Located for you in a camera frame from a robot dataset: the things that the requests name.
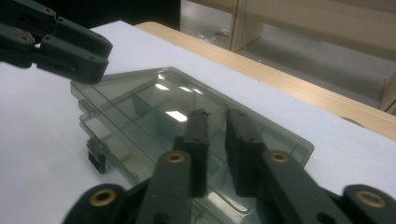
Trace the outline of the light wooden shelf unit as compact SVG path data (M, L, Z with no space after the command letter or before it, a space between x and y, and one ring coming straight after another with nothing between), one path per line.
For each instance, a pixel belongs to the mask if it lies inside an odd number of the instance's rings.
M189 0L232 15L228 49L273 25L396 62L396 0Z

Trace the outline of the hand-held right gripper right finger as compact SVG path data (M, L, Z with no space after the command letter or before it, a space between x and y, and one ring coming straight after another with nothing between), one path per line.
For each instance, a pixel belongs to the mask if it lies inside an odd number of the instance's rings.
M260 184L258 163L264 143L250 117L242 111L229 109L226 113L225 149L235 193L256 197Z

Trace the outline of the translucent grey compartment box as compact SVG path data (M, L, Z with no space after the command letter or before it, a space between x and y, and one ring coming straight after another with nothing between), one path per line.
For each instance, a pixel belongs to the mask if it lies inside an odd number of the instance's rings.
M207 195L193 200L191 224L258 224L255 202L235 195L224 148L226 113L247 114L268 148L301 165L315 147L301 136L215 91L174 67L113 74L95 85L71 84L90 137L89 158L100 173L119 171L132 185L150 178L158 158L184 134L187 116L208 114Z

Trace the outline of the clear plastic litter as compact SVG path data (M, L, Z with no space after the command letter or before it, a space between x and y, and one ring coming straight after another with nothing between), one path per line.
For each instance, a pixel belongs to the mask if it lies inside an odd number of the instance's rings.
M205 41L207 43L213 43L216 40L215 36L210 36L210 35L203 35L201 33L197 33L195 35L196 38L198 38L199 40Z

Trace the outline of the white table sheet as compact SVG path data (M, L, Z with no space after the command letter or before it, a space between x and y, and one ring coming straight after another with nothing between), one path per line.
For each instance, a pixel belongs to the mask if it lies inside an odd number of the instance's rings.
M338 192L367 184L396 198L396 117L156 22L99 28L109 73L174 66L311 142L307 172ZM103 182L67 79L0 63L0 224L61 224Z

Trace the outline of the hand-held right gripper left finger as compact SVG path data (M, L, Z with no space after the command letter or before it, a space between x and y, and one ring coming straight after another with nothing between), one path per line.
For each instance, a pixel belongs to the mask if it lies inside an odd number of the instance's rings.
M206 173L208 156L208 113L196 109L188 115L185 133L177 136L173 150L184 151L191 156L191 196L206 196Z

